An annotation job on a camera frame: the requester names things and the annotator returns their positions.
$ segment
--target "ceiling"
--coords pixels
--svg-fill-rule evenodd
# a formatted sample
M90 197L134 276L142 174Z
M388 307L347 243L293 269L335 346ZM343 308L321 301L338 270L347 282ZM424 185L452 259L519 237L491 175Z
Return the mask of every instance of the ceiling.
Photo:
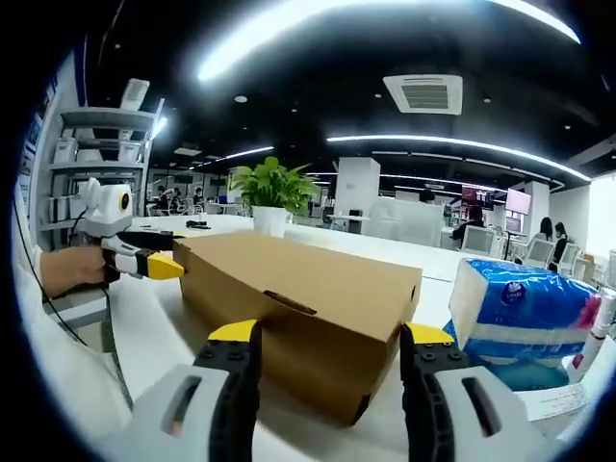
M205 59L232 31L282 1L187 0L153 6L126 0L113 26L90 37L89 103L118 106L129 78L150 81L143 108L154 111L163 97L168 118L150 166L175 164L214 173L253 166L272 152L283 165L310 164L307 171L321 172L334 171L332 162L343 156L373 156L381 173L502 189L529 180L572 188L585 182L558 168L485 147L326 139L419 135L477 141L567 165L616 133L616 96L609 90L616 85L616 72L606 58L612 35L608 21L601 10L563 7L563 2L534 4L561 17L581 44L488 1L352 6L299 22L217 78L197 78ZM551 3L558 9L551 9ZM462 114L402 114L383 77L403 74L461 76ZM247 101L236 102L238 95ZM196 157L173 153L183 145L202 152ZM209 162L207 156L264 146L274 150L196 164ZM611 171L616 168L613 155L612 149L575 169L591 177ZM381 188L423 183L389 178ZM452 185L448 190L457 191Z

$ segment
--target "paper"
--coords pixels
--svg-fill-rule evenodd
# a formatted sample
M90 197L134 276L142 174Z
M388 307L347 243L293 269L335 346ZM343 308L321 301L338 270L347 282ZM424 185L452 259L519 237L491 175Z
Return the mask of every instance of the paper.
M586 392L579 383L549 390L517 392L516 395L525 404L531 422L559 416L588 403Z

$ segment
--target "brown cardboard box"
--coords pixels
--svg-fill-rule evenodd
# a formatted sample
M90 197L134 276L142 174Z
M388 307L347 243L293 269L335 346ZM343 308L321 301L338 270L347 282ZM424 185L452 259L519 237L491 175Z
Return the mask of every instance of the brown cardboard box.
M256 233L178 241L182 294L206 323L263 322L263 372L354 424L398 351L422 272Z

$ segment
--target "potted plant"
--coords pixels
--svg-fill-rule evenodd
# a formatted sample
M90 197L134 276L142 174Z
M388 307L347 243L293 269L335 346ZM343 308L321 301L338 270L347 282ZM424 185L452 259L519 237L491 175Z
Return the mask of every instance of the potted plant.
M255 231L282 238L288 214L306 211L308 197L317 188L299 172L305 167L288 170L275 157L267 157L254 169L236 168L231 188L241 190L244 204L252 207Z

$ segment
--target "blue tissue package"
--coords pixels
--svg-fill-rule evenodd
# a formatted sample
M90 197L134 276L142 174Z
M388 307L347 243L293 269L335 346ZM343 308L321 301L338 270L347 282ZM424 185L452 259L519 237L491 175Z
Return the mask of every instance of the blue tissue package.
M581 351L601 297L546 269L461 260L444 330L514 391L566 385L564 356Z

